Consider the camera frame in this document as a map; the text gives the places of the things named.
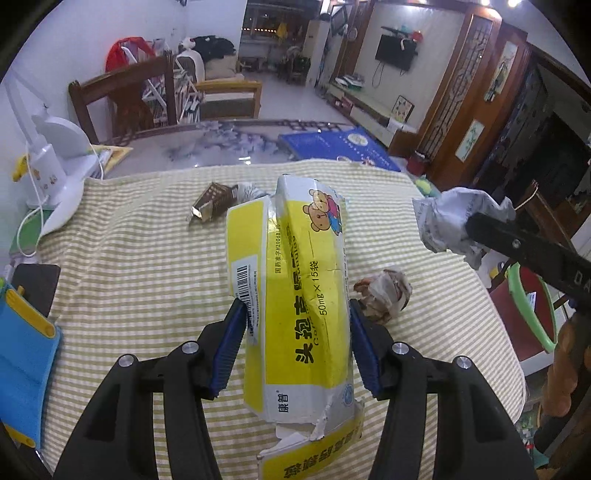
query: barcode label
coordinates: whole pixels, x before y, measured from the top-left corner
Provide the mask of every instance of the barcode label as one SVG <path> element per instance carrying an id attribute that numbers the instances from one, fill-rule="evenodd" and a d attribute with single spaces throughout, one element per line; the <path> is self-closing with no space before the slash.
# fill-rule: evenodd
<path id="1" fill-rule="evenodd" d="M 248 309 L 248 338 L 258 341 L 259 303 L 257 290 L 258 257 L 241 258 L 232 264 L 234 296 L 242 300 Z"/>

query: tiled floor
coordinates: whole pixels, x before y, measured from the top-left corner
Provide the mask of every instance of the tiled floor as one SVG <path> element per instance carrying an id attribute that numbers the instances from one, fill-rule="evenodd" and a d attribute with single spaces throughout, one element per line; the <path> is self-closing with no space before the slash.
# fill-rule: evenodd
<path id="1" fill-rule="evenodd" d="M 274 73 L 246 73 L 249 80 L 263 82 L 259 118 L 315 120 L 317 122 L 349 121 L 316 95 L 313 88 L 290 85 Z"/>

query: green object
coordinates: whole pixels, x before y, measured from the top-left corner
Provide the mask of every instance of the green object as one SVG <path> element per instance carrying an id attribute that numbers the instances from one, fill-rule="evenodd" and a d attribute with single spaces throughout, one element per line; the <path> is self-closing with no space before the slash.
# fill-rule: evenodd
<path id="1" fill-rule="evenodd" d="M 51 215 L 52 210 L 43 210 L 43 218 L 47 220 Z M 12 245 L 10 246 L 10 250 L 8 251 L 11 257 L 20 255 L 20 251 L 17 245 L 17 232 L 14 233 L 14 238 L 12 239 Z M 35 215 L 29 218 L 27 222 L 22 226 L 21 229 L 21 248 L 22 251 L 26 254 L 32 254 L 35 251 L 35 246 L 37 244 L 37 239 L 41 233 L 41 214 L 37 212 Z"/>
<path id="2" fill-rule="evenodd" d="M 534 309 L 531 307 L 527 299 L 527 294 L 525 293 L 523 285 L 521 284 L 521 278 L 519 277 L 519 268 L 519 264 L 516 263 L 508 269 L 507 279 L 509 282 L 509 293 L 511 294 L 511 297 L 515 302 L 515 305 L 517 306 L 519 313 L 521 313 L 521 316 L 524 318 L 525 322 L 530 327 L 532 333 L 541 343 L 542 347 L 544 347 L 544 350 L 546 350 L 546 352 L 548 353 L 552 353 L 556 348 L 557 341 L 552 340 L 548 336 L 548 334 L 544 330 L 544 326 L 540 323 L 540 320 L 536 316 Z M 542 289 L 544 290 L 545 298 L 548 301 L 548 304 L 550 305 L 550 316 L 552 318 L 552 325 L 554 326 L 554 332 L 556 334 L 556 317 L 554 315 L 554 306 L 552 303 L 552 299 L 550 298 L 550 293 L 548 292 L 546 283 L 541 278 L 540 283 L 542 285 Z"/>

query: crumpled paper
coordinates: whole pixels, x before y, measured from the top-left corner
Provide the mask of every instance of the crumpled paper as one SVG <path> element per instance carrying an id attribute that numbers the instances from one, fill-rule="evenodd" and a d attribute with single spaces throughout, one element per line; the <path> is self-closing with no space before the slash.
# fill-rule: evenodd
<path id="1" fill-rule="evenodd" d="M 511 200 L 505 198 L 498 205 L 481 190 L 456 187 L 438 198 L 413 199 L 418 231 L 425 247 L 435 253 L 451 250 L 465 255 L 474 269 L 480 268 L 484 247 L 466 233 L 466 222 L 475 213 L 484 213 L 502 222 L 515 220 Z"/>
<path id="2" fill-rule="evenodd" d="M 354 286 L 361 293 L 365 317 L 384 325 L 408 304 L 413 287 L 406 275 L 396 266 L 384 268 L 378 274 L 362 278 Z"/>

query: picture frame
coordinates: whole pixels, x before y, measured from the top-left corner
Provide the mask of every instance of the picture frame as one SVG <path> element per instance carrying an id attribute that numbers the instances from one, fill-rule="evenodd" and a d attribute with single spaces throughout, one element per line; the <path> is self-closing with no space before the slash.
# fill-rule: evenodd
<path id="1" fill-rule="evenodd" d="M 402 95 L 398 95 L 398 99 L 392 108 L 394 119 L 402 124 L 405 124 L 408 120 L 408 117 L 410 117 L 410 114 L 413 112 L 413 109 L 414 103 Z"/>

